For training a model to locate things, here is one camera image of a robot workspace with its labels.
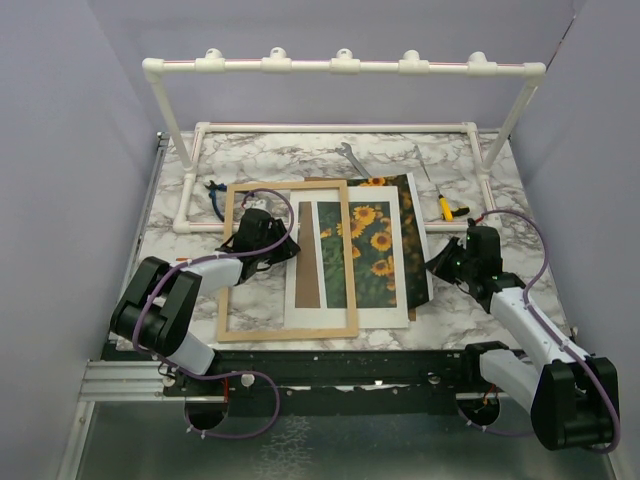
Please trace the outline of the small yellow screwdriver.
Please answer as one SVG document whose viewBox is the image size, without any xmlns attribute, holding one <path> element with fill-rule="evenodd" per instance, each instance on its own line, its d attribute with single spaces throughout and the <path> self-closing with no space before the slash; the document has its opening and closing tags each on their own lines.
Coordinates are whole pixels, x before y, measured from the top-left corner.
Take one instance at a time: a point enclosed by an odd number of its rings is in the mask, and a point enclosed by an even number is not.
<svg viewBox="0 0 640 480">
<path fill-rule="evenodd" d="M 438 185 L 435 186 L 436 189 L 436 193 L 438 195 L 438 201 L 439 201 L 439 205 L 440 205 L 440 209 L 441 209 L 441 213 L 442 213 L 442 217 L 446 222 L 452 222 L 453 221 L 453 214 L 451 211 L 451 207 L 448 203 L 448 200 L 446 199 L 446 197 L 443 195 L 443 193 L 441 192 L 440 188 Z"/>
</svg>

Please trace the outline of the sunflower photo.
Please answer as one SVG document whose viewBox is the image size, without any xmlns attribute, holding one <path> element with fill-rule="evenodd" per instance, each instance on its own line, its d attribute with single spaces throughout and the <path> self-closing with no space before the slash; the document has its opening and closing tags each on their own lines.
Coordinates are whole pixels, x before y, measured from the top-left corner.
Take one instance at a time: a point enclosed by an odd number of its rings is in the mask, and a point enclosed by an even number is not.
<svg viewBox="0 0 640 480">
<path fill-rule="evenodd" d="M 426 270 L 429 248 L 415 175 L 412 173 L 372 178 L 348 179 L 349 187 L 397 188 L 407 305 L 415 310 L 433 299 L 433 281 Z"/>
</svg>

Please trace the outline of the wooden picture frame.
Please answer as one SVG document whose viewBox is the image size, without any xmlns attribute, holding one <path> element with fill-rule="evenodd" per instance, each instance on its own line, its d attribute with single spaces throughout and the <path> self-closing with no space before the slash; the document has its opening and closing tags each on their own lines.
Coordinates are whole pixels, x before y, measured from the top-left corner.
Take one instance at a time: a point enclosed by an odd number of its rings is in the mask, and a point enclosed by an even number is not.
<svg viewBox="0 0 640 480">
<path fill-rule="evenodd" d="M 333 338 L 355 338 L 359 334 L 359 319 L 356 304 L 356 288 L 354 279 L 354 267 L 352 257 L 352 240 L 350 229 L 350 210 L 348 186 L 345 180 L 321 180 L 321 181 L 293 181 L 293 182 L 253 182 L 243 184 L 231 184 L 227 187 L 227 200 L 224 212 L 223 235 L 229 238 L 232 233 L 235 195 L 237 193 L 260 191 L 294 190 L 337 190 L 340 204 L 341 222 L 343 228 L 343 257 L 346 290 L 346 325 L 344 328 L 310 328 L 310 329 L 283 329 L 271 331 L 229 331 L 228 310 L 230 288 L 224 287 L 218 295 L 218 318 L 216 339 L 220 343 L 225 342 L 262 342 L 262 341 L 292 341 L 292 340 L 318 340 Z"/>
</svg>

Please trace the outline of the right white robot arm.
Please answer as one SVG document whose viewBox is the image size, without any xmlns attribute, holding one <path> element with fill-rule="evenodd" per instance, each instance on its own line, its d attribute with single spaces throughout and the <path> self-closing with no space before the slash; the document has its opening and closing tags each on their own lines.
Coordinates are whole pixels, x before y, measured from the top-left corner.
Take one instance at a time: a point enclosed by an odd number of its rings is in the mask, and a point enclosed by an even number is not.
<svg viewBox="0 0 640 480">
<path fill-rule="evenodd" d="M 573 447 L 599 453 L 620 441 L 617 370 L 605 357 L 578 347 L 529 296 L 514 273 L 503 269 L 500 236 L 493 227 L 470 225 L 427 262 L 427 270 L 469 295 L 514 337 L 526 357 L 501 344 L 466 348 L 461 383 L 481 391 L 493 384 L 530 416 L 534 435 L 549 450 Z"/>
</svg>

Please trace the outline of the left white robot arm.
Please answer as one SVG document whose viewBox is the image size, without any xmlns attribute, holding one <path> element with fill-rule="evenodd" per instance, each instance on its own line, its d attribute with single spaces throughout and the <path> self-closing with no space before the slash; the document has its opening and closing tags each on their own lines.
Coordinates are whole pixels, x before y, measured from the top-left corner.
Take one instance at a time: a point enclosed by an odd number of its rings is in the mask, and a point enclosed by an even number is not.
<svg viewBox="0 0 640 480">
<path fill-rule="evenodd" d="M 186 382 L 206 395 L 220 385 L 212 348 L 189 332 L 196 300 L 245 283 L 251 276 L 295 257 L 300 247 L 280 219 L 250 208 L 238 231 L 216 253 L 175 265 L 142 260 L 110 320 L 110 331 L 186 372 Z"/>
</svg>

